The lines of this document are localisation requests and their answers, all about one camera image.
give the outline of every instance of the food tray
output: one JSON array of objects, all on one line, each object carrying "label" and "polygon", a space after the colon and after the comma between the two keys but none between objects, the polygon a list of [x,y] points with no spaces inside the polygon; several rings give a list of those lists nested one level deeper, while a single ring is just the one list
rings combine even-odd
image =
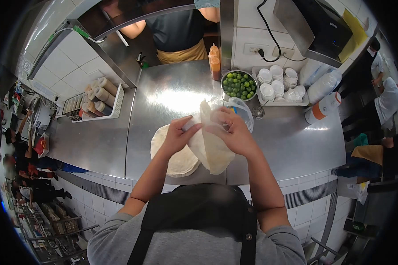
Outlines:
[{"label": "food tray", "polygon": [[[254,66],[252,67],[252,76],[254,77],[255,80],[258,80],[257,74],[258,72],[265,68],[270,70],[271,66]],[[259,91],[259,86],[256,87],[257,93],[260,93]],[[305,92],[305,96],[302,99],[302,102],[267,102],[265,104],[265,107],[294,107],[294,106],[308,106],[309,104],[309,99],[308,99],[308,94]]]},{"label": "food tray", "polygon": [[119,117],[119,113],[121,111],[121,106],[122,106],[122,99],[124,98],[124,89],[122,88],[122,83],[119,83],[118,85],[118,91],[117,91],[117,96],[115,97],[115,102],[114,106],[112,108],[112,113],[109,116],[103,116],[103,117],[96,117],[96,118],[90,118],[87,115],[83,113],[83,117],[81,120],[73,120],[73,123],[80,123],[83,121],[87,120],[99,120],[99,119],[115,119]]}]

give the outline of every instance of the blue jeans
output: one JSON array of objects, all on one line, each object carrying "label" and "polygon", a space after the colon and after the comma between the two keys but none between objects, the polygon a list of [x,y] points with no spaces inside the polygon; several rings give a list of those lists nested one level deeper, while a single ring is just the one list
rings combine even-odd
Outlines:
[{"label": "blue jeans", "polygon": [[346,178],[352,177],[365,177],[365,178],[378,178],[382,166],[371,162],[365,158],[353,157],[352,152],[346,153],[346,165],[349,168],[336,169],[335,174]]}]

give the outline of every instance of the yellow paper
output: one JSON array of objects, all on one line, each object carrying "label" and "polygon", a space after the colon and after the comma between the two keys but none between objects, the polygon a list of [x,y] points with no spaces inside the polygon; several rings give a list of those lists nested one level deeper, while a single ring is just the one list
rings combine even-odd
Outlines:
[{"label": "yellow paper", "polygon": [[343,20],[352,31],[352,37],[339,54],[339,59],[342,63],[349,58],[349,56],[367,39],[364,29],[358,19],[354,17],[347,9],[343,12]]}]

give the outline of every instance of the stack of tortillas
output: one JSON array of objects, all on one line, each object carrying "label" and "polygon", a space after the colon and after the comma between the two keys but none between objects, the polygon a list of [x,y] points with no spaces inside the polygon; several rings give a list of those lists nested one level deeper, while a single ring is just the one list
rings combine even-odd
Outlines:
[{"label": "stack of tortillas", "polygon": [[[150,143],[150,156],[153,157],[165,141],[169,124],[159,128]],[[199,159],[186,145],[181,151],[175,153],[168,163],[167,175],[173,178],[191,175],[200,165]]]}]

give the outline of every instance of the bowl of limes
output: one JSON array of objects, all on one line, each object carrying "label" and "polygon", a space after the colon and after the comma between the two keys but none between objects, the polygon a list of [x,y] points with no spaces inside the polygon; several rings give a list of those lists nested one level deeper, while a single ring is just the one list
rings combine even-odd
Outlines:
[{"label": "bowl of limes", "polygon": [[243,71],[229,71],[221,78],[224,99],[236,97],[243,101],[251,100],[256,95],[256,86],[255,78]]}]

